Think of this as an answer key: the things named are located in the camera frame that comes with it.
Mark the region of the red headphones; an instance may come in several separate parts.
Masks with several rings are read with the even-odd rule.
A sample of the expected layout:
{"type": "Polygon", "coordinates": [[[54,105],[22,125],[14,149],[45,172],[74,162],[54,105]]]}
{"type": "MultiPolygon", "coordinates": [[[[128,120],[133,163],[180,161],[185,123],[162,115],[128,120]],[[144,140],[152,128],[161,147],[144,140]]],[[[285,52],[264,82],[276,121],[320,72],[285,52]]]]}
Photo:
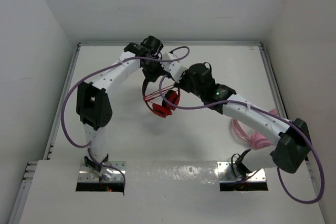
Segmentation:
{"type": "MultiPolygon", "coordinates": [[[[159,117],[166,118],[169,115],[172,115],[172,112],[176,107],[168,104],[164,99],[162,99],[161,104],[154,103],[154,100],[160,98],[159,91],[154,91],[150,94],[146,94],[146,89],[148,87],[149,80],[144,79],[142,83],[142,97],[148,109],[156,114],[159,117]]],[[[167,99],[170,103],[178,105],[181,98],[181,89],[175,87],[174,85],[167,86],[162,89],[164,98],[167,99]]]]}

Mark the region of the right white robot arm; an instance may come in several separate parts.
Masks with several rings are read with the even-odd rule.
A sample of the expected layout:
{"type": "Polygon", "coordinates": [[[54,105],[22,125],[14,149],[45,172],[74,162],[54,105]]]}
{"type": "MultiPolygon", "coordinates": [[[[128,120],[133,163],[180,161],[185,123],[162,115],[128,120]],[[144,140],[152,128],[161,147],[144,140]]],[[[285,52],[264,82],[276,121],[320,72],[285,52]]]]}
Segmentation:
{"type": "Polygon", "coordinates": [[[169,67],[178,88],[198,96],[210,109],[238,120],[266,137],[272,145],[259,150],[245,150],[235,162],[235,171],[240,175],[263,168],[278,167],[294,174],[305,160],[310,148],[303,137],[309,136],[305,121],[287,121],[261,113],[245,98],[212,77],[212,69],[204,63],[185,68],[178,63],[169,67]]]}

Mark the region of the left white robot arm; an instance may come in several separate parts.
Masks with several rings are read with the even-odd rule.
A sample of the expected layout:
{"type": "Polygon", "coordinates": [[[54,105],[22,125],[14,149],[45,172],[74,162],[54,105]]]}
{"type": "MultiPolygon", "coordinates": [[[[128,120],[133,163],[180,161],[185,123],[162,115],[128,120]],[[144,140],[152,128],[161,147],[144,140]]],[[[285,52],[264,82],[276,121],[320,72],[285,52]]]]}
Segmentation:
{"type": "Polygon", "coordinates": [[[112,118],[113,93],[140,68],[150,79],[158,78],[163,70],[159,62],[162,48],[162,42],[153,36],[140,44],[131,42],[123,49],[113,68],[104,70],[95,81],[83,81],[78,85],[76,113],[83,123],[88,144],[85,164],[96,173],[101,173],[108,161],[108,153],[104,150],[104,127],[112,118]]]}

